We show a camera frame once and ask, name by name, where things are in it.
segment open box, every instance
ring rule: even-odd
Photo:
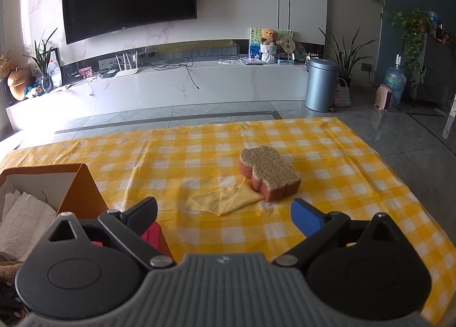
[[[78,219],[91,219],[108,210],[85,164],[5,169],[0,174],[0,212],[5,195],[15,190],[47,203],[57,215],[71,211]]]

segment white marble tv console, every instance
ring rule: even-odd
[[[81,82],[61,92],[26,99],[6,112],[13,129],[21,130],[47,121],[61,125],[75,118],[136,109],[304,100],[306,96],[308,72],[302,64],[245,66],[208,61],[195,62],[189,71],[199,89],[185,67],[166,71],[145,68],[135,75],[97,79],[90,85]]]

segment yellow checkered tablecloth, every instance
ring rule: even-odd
[[[146,196],[180,261],[185,253],[261,251],[272,260],[304,239],[290,220],[292,198],[259,202],[223,217],[186,210],[190,195],[242,179],[240,151],[276,148],[302,177],[297,196],[323,212],[370,220],[387,212],[432,276],[423,315],[437,323],[455,292],[456,249],[381,157],[337,118],[272,120],[134,132],[16,150],[0,168],[86,163],[111,208]]]

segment white router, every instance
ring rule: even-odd
[[[130,59],[128,58],[128,54],[123,53],[123,56],[124,56],[124,69],[123,70],[122,70],[122,66],[120,65],[119,58],[117,57],[117,55],[115,56],[117,59],[117,64],[119,65],[120,71],[114,77],[134,75],[134,74],[138,73],[138,70],[139,70],[138,69],[138,51],[136,51],[136,67],[135,68],[133,68],[131,66]]]

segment dried flower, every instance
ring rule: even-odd
[[[0,80],[3,80],[10,75],[12,66],[13,62],[11,62],[11,53],[3,52],[0,54]]]

